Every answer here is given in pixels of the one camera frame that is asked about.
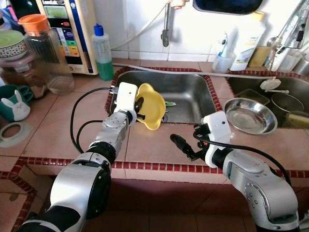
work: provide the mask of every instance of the robotic arm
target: robotic arm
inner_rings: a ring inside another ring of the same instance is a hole
[[[117,107],[102,122],[101,131],[85,153],[82,153],[57,176],[51,191],[51,207],[41,216],[24,222],[17,232],[79,232],[86,219],[100,215],[108,201],[111,168],[126,131],[137,119],[143,99],[135,102],[137,87],[121,83]],[[171,140],[191,160],[203,159],[210,167],[218,167],[233,186],[247,199],[258,232],[297,232],[297,199],[292,188],[273,174],[261,159],[240,150],[203,141],[229,143],[230,128],[224,112],[202,119],[196,126],[201,151],[195,153],[178,135]]]

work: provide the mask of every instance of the black cable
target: black cable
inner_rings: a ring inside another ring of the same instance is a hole
[[[70,120],[70,136],[71,136],[71,140],[72,140],[72,143],[74,145],[74,147],[80,152],[80,153],[83,153],[83,150],[82,148],[76,143],[75,139],[74,139],[74,134],[73,134],[73,121],[74,121],[74,114],[75,114],[75,109],[77,107],[77,104],[84,98],[86,97],[87,95],[89,95],[90,93],[93,93],[93,92],[96,92],[96,91],[99,91],[99,90],[111,90],[111,88],[106,88],[106,87],[103,87],[103,88],[96,88],[96,89],[93,89],[87,93],[85,93],[83,96],[81,96],[77,101],[76,103],[74,104],[73,106],[73,109],[72,109],[72,114],[71,114],[71,120]]]
[[[76,143],[77,145],[82,149],[81,145],[79,144],[79,136],[81,135],[82,130],[84,129],[85,126],[87,126],[90,123],[94,123],[94,122],[103,122],[103,120],[91,120],[88,122],[85,122],[78,130],[77,132],[77,136],[76,136]]]
[[[286,172],[286,170],[284,169],[284,167],[278,162],[276,161],[272,156],[270,156],[269,154],[263,152],[263,151],[260,151],[258,149],[255,149],[253,147],[249,147],[249,146],[240,146],[240,145],[232,145],[232,144],[224,144],[224,143],[219,143],[219,142],[214,142],[214,141],[210,141],[209,139],[206,139],[204,137],[198,137],[197,133],[194,132],[193,133],[193,137],[200,140],[200,141],[203,141],[203,142],[206,142],[206,143],[209,143],[209,144],[213,144],[213,145],[216,145],[216,146],[223,146],[223,147],[228,147],[228,148],[233,148],[233,149],[240,149],[240,150],[247,150],[247,151],[252,151],[254,153],[257,153],[265,158],[267,158],[268,160],[270,160],[271,162],[273,162],[279,169],[280,171],[282,172],[286,182],[292,186],[292,183],[291,183],[291,179],[288,175],[288,173]]]

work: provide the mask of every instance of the double sink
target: double sink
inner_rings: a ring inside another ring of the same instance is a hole
[[[289,90],[290,95],[299,99],[304,105],[304,111],[309,113],[309,83],[298,78],[279,77],[278,79],[281,80],[281,85],[277,89]],[[201,118],[216,112],[207,82],[200,75],[128,71],[118,77],[116,86],[121,82],[135,84],[137,87],[143,83],[149,83],[166,102],[176,103],[176,106],[167,107],[167,112],[162,119],[164,122],[200,123]],[[260,88],[263,82],[261,79],[230,77],[228,82],[235,95],[249,88],[269,99],[274,94],[264,92]],[[115,109],[116,97],[116,95],[112,97],[111,112]],[[276,117],[278,126],[281,127],[284,118]]]

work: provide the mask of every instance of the blue bottle cap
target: blue bottle cap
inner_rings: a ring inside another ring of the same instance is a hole
[[[100,24],[96,24],[94,27],[93,27],[94,31],[95,31],[95,35],[96,36],[103,36],[104,35],[104,30],[103,30],[103,27],[102,25]]]

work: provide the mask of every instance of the kitchen counter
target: kitchen counter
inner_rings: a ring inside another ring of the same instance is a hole
[[[203,72],[211,72],[212,64],[132,59],[114,59],[114,62],[146,67],[192,68]],[[121,67],[114,67],[114,71],[119,69]],[[72,107],[85,92],[98,87],[110,87],[111,82],[80,74],[74,78],[75,90],[71,94],[58,96],[47,93],[43,98],[30,103],[31,113],[25,121],[33,126],[33,130],[19,145],[0,148],[0,171],[8,171],[19,159],[26,162],[36,174],[55,175],[64,165],[78,157],[70,140]],[[211,76],[211,81],[219,102],[224,107],[225,102],[234,95],[224,77]],[[108,94],[107,91],[93,93],[79,103],[75,112],[74,134],[86,121],[103,120],[107,117],[104,106]],[[5,123],[1,118],[0,127]],[[88,148],[99,130],[99,123],[90,124],[83,130],[80,136],[83,150]],[[308,130],[278,128],[274,133],[263,136],[245,134],[233,127],[231,130],[231,143],[251,146],[272,155],[290,170],[294,185],[309,186]],[[179,134],[198,151],[193,131],[192,125],[182,124],[161,124],[158,130],[150,131],[143,124],[135,123],[127,132],[112,177],[229,184],[220,170],[206,167],[202,160],[191,162],[169,139],[170,134]]]

